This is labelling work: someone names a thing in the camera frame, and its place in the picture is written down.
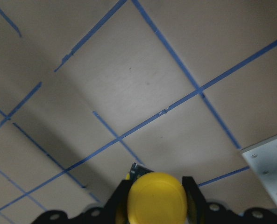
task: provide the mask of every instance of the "yellow cap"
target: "yellow cap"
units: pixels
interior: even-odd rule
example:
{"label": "yellow cap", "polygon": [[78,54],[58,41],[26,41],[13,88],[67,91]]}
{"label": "yellow cap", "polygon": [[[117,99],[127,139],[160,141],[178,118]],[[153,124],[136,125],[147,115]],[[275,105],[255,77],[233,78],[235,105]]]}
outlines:
{"label": "yellow cap", "polygon": [[173,176],[148,173],[132,185],[127,210],[131,224],[183,224],[187,217],[186,194]]}

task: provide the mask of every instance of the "bolt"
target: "bolt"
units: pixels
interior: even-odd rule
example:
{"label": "bolt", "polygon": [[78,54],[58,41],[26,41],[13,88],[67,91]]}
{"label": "bolt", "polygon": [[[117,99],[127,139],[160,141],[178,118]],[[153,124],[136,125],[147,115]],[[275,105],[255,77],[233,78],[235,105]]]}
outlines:
{"label": "bolt", "polygon": [[97,217],[98,215],[100,215],[100,213],[101,213],[100,210],[96,209],[96,210],[92,211],[91,216]]}
{"label": "bolt", "polygon": [[52,216],[50,216],[49,219],[50,219],[51,221],[55,221],[55,220],[59,219],[59,217],[60,217],[59,214],[53,214]]}
{"label": "bolt", "polygon": [[263,213],[260,211],[252,211],[251,214],[255,218],[263,218]]}
{"label": "bolt", "polygon": [[211,211],[219,211],[220,210],[220,207],[217,204],[210,204],[209,208]]}

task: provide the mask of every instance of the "metal plate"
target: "metal plate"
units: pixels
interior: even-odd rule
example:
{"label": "metal plate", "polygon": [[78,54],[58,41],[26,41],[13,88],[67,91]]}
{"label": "metal plate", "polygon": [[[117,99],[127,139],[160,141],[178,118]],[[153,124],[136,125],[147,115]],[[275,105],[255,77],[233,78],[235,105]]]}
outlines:
{"label": "metal plate", "polygon": [[242,150],[242,155],[277,205],[277,135]]}

